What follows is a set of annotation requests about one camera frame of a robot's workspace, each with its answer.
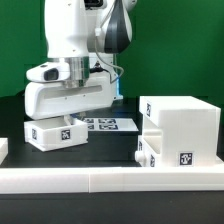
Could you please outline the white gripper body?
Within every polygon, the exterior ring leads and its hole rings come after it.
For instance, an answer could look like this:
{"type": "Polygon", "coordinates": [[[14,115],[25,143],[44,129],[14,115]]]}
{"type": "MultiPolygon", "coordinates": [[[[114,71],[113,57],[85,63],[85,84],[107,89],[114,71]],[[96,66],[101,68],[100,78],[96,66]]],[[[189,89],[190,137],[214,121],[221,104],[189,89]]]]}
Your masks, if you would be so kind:
{"type": "Polygon", "coordinates": [[[29,83],[25,90],[25,112],[39,120],[110,107],[113,100],[109,74],[92,73],[83,87],[66,88],[63,82],[29,83]]]}

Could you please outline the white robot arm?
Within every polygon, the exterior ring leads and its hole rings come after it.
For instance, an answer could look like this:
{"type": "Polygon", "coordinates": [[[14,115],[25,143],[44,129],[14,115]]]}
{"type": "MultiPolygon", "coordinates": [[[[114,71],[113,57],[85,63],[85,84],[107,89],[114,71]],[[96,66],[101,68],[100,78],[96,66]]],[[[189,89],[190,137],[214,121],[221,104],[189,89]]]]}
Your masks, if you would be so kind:
{"type": "Polygon", "coordinates": [[[25,111],[34,119],[109,107],[123,69],[113,56],[132,40],[137,0],[45,0],[48,61],[27,71],[25,111]]]}

